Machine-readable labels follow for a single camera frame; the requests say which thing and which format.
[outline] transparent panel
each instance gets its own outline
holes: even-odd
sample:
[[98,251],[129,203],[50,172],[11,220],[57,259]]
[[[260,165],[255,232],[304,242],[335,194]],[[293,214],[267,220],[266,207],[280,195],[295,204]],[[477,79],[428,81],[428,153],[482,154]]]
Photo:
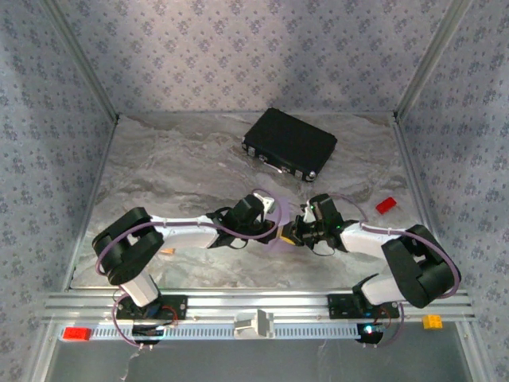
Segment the transparent panel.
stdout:
[[365,349],[352,340],[175,341],[138,351],[121,341],[59,342],[48,382],[145,380],[472,380],[453,323],[409,323],[400,341]]

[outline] patterned wallpaper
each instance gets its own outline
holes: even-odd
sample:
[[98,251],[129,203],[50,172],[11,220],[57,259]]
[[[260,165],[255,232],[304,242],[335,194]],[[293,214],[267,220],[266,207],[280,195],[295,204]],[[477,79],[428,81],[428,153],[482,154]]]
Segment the patterned wallpaper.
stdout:
[[450,0],[58,0],[115,110],[394,110]]
[[474,0],[404,126],[496,373],[509,380],[507,0]]
[[0,2],[0,380],[21,379],[112,125],[37,4]]

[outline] metal frame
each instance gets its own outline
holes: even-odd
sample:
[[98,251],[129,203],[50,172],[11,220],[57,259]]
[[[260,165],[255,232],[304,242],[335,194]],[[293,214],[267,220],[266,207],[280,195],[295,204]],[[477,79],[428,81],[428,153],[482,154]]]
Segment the metal frame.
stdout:
[[435,69],[439,58],[445,51],[451,37],[456,32],[467,9],[472,4],[472,0],[452,0],[451,5],[447,9],[447,13],[442,19],[434,34],[432,41],[429,43],[428,49],[419,63],[414,77],[408,84],[403,96],[401,97],[396,111],[398,117],[404,120],[406,114],[412,108],[415,100],[419,97],[421,90],[424,88],[429,75]]
[[104,90],[103,85],[100,83],[99,78],[95,74],[94,69],[90,65],[90,62],[88,62],[85,52],[76,40],[76,36],[65,19],[62,9],[55,0],[40,0],[39,3],[48,15],[53,28],[56,30],[56,34],[60,36],[65,48],[78,68],[78,71],[83,76],[85,84],[88,85],[94,97],[97,99],[104,114],[106,114],[111,122],[116,123],[118,116],[113,108],[113,104]]
[[[438,59],[445,50],[461,18],[464,16],[471,3],[472,0],[452,0],[451,6],[439,25],[429,48],[415,72],[414,78],[409,83],[409,86],[399,102],[397,107],[397,116],[399,119],[403,120],[405,118],[408,110],[411,109],[413,103],[418,98],[420,91],[424,87],[429,75],[433,71]],[[84,51],[73,35],[60,7],[56,4],[55,0],[40,0],[40,4],[63,40],[72,59],[82,73],[85,82],[99,101],[101,108],[108,118],[116,123],[118,116],[115,113],[113,105],[91,68]],[[370,113],[352,114],[369,115]],[[398,121],[394,120],[392,115],[389,115],[388,120],[394,129],[396,142],[402,154],[402,163],[405,167],[410,192],[418,207],[419,216],[424,224],[432,231],[435,231],[433,230],[433,219],[424,199],[425,185],[419,181],[415,173],[416,167],[408,152],[404,134],[402,133]],[[29,362],[29,367],[27,367],[27,373],[24,375],[27,381],[42,381],[45,379],[55,349],[56,339],[61,334],[61,326],[63,324],[72,324],[76,322],[102,323],[103,325],[111,324],[109,318],[113,302],[111,296],[115,289],[92,288],[87,290],[70,290],[69,287],[72,281],[74,262],[76,260],[78,248],[81,245],[87,223],[90,219],[95,195],[99,188],[100,178],[107,160],[107,155],[109,154],[113,134],[112,131],[107,149],[103,153],[99,176],[95,181],[93,192],[87,206],[86,216],[80,229],[80,235],[72,253],[72,261],[63,285],[63,290],[65,290],[65,292],[51,294],[48,297],[48,304],[43,313],[44,320],[47,321],[48,325],[40,329],[39,338],[34,346],[38,351],[33,354],[33,358]],[[233,317],[239,312],[250,312],[258,308],[273,312],[274,323],[279,325],[293,323],[329,325],[333,322],[328,319],[325,295],[331,292],[351,293],[349,290],[163,291],[165,294],[185,293],[190,296],[188,302],[188,317],[191,319],[182,322],[183,325],[187,325],[188,327],[191,325],[223,325],[227,322],[231,322]],[[457,330],[460,334],[462,348],[472,378],[476,381],[494,380],[493,368],[488,360],[486,349],[480,338],[479,324],[476,322],[466,292],[460,290],[457,296],[448,300],[437,300],[424,310],[418,310],[406,304],[407,321],[420,321],[424,314],[429,313],[440,314],[444,321],[453,321],[457,323]]]
[[[113,288],[74,290],[50,294],[42,319],[51,323],[111,322]],[[188,296],[186,323],[231,323],[240,313],[257,309],[274,314],[274,323],[324,323],[344,320],[328,318],[327,294],[351,294],[349,289],[331,290],[269,290],[269,289],[191,289],[162,290],[163,295]],[[435,300],[424,309],[403,304],[408,322],[419,322],[427,314],[440,314],[446,322],[474,321],[475,316],[465,290],[445,300]],[[371,322],[372,319],[349,320]]]

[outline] black mounting plate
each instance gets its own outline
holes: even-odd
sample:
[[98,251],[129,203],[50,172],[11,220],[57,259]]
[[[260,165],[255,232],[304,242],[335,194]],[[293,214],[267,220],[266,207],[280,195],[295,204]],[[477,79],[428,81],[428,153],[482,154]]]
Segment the black mounting plate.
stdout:
[[[157,298],[157,303],[162,306],[171,306],[177,313],[178,320],[185,320],[185,314],[188,309],[188,297],[184,295],[161,295]],[[122,309],[117,310],[117,320],[133,320],[142,321],[147,319],[146,309],[137,306],[131,297],[124,298],[120,304]],[[159,310],[154,316],[151,316],[149,320],[162,320],[169,322],[173,320],[173,312],[171,310]]]
[[367,318],[367,319],[384,319],[399,318],[398,306],[392,306],[392,302],[385,302],[382,305],[370,306],[363,310],[356,305],[354,294],[328,294],[328,316],[331,320],[346,318]]

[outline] white cable tray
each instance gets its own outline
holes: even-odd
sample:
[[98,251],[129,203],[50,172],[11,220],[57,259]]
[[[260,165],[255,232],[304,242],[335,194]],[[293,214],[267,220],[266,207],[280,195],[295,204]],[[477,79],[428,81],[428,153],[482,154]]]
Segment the white cable tray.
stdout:
[[[62,338],[65,327],[62,326],[59,338]],[[119,340],[120,335],[113,325],[91,327],[91,341]],[[131,328],[121,327],[122,332],[131,337]],[[302,339],[356,339],[360,338],[356,324],[322,323],[322,324],[275,324],[275,338],[280,340]],[[154,340],[233,340],[232,324],[184,324],[167,327],[162,337],[143,337]]]

